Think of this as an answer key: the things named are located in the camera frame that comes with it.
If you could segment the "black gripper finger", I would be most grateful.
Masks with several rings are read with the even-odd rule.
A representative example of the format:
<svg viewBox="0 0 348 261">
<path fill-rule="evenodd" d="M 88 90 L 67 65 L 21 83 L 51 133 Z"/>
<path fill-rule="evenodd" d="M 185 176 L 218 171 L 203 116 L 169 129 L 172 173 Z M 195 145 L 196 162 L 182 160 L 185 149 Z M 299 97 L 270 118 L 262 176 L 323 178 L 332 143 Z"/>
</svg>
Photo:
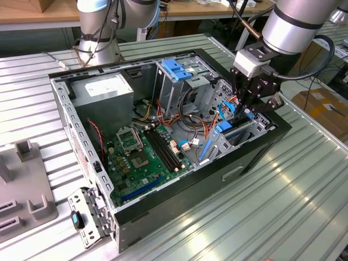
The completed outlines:
<svg viewBox="0 0 348 261">
<path fill-rule="evenodd" d="M 256 98 L 251 105 L 246 107 L 249 112 L 245 112 L 245 114 L 249 119 L 254 119 L 259 113 L 275 111 L 282 106 L 284 106 L 284 100 L 279 94 L 274 94 L 266 102 L 263 102 L 260 98 Z"/>
<path fill-rule="evenodd" d="M 235 118 L 239 119 L 241 118 L 241 115 L 244 110 L 244 99 L 245 99 L 245 86 L 248 84 L 248 80 L 245 77 L 244 74 L 242 74 L 239 70 L 236 68 L 230 69 L 230 73 L 233 78 L 233 92 L 237 96 L 238 105 L 235 109 Z"/>
</svg>

